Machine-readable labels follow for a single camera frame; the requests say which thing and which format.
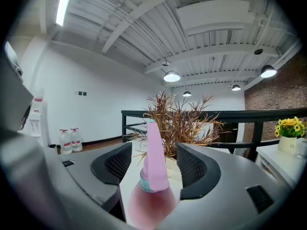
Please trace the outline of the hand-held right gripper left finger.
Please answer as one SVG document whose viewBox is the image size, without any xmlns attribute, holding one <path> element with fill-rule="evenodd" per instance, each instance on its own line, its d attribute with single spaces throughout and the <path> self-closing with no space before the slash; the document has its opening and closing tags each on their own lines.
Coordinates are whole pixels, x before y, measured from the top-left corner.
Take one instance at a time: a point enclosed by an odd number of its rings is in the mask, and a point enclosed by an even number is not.
<svg viewBox="0 0 307 230">
<path fill-rule="evenodd" d="M 130 142 L 60 156 L 80 189 L 103 210 L 125 221 L 119 184 L 132 158 Z"/>
</svg>

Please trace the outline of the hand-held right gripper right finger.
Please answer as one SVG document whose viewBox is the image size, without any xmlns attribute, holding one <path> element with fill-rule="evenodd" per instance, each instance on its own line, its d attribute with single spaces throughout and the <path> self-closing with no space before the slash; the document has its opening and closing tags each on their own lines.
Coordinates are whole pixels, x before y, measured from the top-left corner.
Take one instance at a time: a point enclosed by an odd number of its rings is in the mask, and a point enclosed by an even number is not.
<svg viewBox="0 0 307 230">
<path fill-rule="evenodd" d="M 290 194 L 254 162 L 214 149 L 178 143 L 177 165 L 183 184 L 180 200 L 211 209 L 260 214 Z"/>
</svg>

